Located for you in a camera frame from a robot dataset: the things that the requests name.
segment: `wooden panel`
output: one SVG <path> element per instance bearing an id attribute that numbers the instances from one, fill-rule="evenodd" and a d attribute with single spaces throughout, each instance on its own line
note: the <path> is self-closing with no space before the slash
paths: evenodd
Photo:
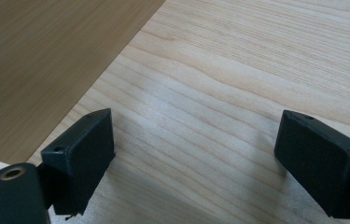
<path id="1" fill-rule="evenodd" d="M 26 161 L 163 1 L 0 1 L 0 161 Z"/>
<path id="2" fill-rule="evenodd" d="M 70 223 L 350 223 L 273 156 L 284 109 L 350 136 L 348 1 L 168 0 L 41 147 L 106 107 L 118 154 Z"/>

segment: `black plastic part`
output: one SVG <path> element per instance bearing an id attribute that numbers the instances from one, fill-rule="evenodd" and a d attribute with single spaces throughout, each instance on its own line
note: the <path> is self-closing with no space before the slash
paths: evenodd
<path id="1" fill-rule="evenodd" d="M 350 218 L 349 137 L 285 110 L 274 155 L 329 217 Z"/>
<path id="2" fill-rule="evenodd" d="M 0 224 L 4 223 L 49 223 L 32 164 L 19 163 L 0 170 Z"/>
<path id="3" fill-rule="evenodd" d="M 90 113 L 41 152 L 46 206 L 57 215 L 83 214 L 115 157 L 111 110 Z"/>

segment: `screw hole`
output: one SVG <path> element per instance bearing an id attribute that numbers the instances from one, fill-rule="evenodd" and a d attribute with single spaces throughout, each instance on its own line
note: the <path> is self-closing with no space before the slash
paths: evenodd
<path id="1" fill-rule="evenodd" d="M 9 169 L 5 172 L 3 172 L 1 175 L 0 175 L 0 179 L 2 180 L 11 180 L 11 179 L 15 179 L 17 178 L 18 176 L 21 176 L 25 173 L 25 169 L 22 168 L 22 167 L 15 167 L 15 168 L 12 168 L 12 169 Z"/>
<path id="2" fill-rule="evenodd" d="M 63 150 L 64 150 L 64 147 L 55 147 L 53 149 L 53 151 L 55 151 L 55 152 L 59 152 L 59 151 L 63 151 Z"/>

